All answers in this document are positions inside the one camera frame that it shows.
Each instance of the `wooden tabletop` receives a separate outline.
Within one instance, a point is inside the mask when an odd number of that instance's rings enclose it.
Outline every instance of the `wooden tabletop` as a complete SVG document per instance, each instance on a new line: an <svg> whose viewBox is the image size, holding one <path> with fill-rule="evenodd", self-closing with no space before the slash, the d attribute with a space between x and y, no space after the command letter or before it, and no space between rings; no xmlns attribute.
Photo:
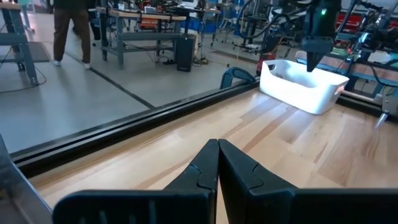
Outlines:
<svg viewBox="0 0 398 224"><path fill-rule="evenodd" d="M307 54L304 51L298 51L296 53L296 58L306 60ZM328 57L328 56L324 56L319 63L324 64L324 65L329 65L329 66L335 67L335 68L340 67L340 69L348 69L348 65L349 65L348 63L344 62L340 58L334 58L334 57ZM388 70L385 68L374 67L374 69L379 78L398 82L398 72ZM361 73L363 75L369 75L370 79L373 79L373 77L374 77L372 69L369 66L361 64L361 63L354 64L352 67L352 71Z"/></svg>
<svg viewBox="0 0 398 224"><path fill-rule="evenodd" d="M0 2L0 9L21 9L21 5L13 2Z"/></svg>
<svg viewBox="0 0 398 224"><path fill-rule="evenodd" d="M376 120L340 105L314 116L254 90L30 181L51 207L82 189L162 189L209 139L225 138L300 188L398 187L398 127L375 130Z"/></svg>
<svg viewBox="0 0 398 224"><path fill-rule="evenodd" d="M105 13L106 9L104 7L97 7L97 11L100 13ZM110 16L115 16L115 17L129 17L129 18L140 18L141 17L141 14L137 13L137 11L135 11L135 10L126 12L126 11L118 11L118 10L110 9L108 12L109 12ZM170 16L167 14L145 14L145 13L142 13L142 18L143 19L169 20ZM172 16L171 19L174 21L184 21L187 18L185 16Z"/></svg>

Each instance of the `wire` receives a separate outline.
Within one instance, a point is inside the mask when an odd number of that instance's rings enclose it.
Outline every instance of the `wire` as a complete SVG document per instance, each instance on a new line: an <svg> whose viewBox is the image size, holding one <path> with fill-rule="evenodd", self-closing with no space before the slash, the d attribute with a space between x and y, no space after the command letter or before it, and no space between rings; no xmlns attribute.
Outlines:
<svg viewBox="0 0 398 224"><path fill-rule="evenodd" d="M369 64L368 61L365 61L365 64L366 64L369 68L371 68L371 70L372 70L372 72L373 72L374 78L376 79L376 81L377 81L380 85L388 86L388 87L393 87L393 88L398 88L398 86L396 86L396 85L389 85L389 84L386 84L386 83L383 83L382 81L380 81L380 78L378 77L377 72L376 72L376 70L374 69L374 67L373 67L371 64Z"/></svg>
<svg viewBox="0 0 398 224"><path fill-rule="evenodd" d="M43 78L44 78L43 82L39 83L38 85L30 86L30 87L27 87L27 88L21 88L21 89L17 89L17 90L0 91L0 94L15 93L15 92L18 92L18 91L30 90L30 89L39 87L39 86L43 85L44 83L46 83L47 82L47 77L38 68L35 67L35 69L43 76Z"/></svg>
<svg viewBox="0 0 398 224"><path fill-rule="evenodd" d="M0 62L0 69L1 69L2 65L4 64L4 62L7 60L8 55L10 54L11 50L12 50L12 47L10 47L10 49L8 50L6 56L4 56L4 58L1 60L1 62Z"/></svg>
<svg viewBox="0 0 398 224"><path fill-rule="evenodd" d="M125 44L126 46L135 47L135 48L137 48L137 49L144 50L144 51L147 53L147 55L148 55L148 57L150 58L150 60L151 60L152 62L154 62L154 63L158 63L162 58L166 58L167 60L170 60L167 56L164 56L164 55L159 56L159 58L158 58L157 60L155 60L155 59L153 59L152 56L150 56L150 54L149 54L149 52L151 52L152 50L148 50L148 49L146 49L146 48L144 48L144 47L138 47L138 46L136 46L136 45L134 45L134 44L126 44L126 43L124 43L124 44Z"/></svg>

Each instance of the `white plastic bin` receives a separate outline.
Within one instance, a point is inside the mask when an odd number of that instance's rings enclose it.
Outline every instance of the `white plastic bin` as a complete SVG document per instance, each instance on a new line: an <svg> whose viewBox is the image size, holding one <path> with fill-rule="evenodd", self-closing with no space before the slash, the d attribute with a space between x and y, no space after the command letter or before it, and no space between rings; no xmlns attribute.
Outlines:
<svg viewBox="0 0 398 224"><path fill-rule="evenodd" d="M329 110L344 90L348 78L288 60L264 61L260 91L311 114Z"/></svg>

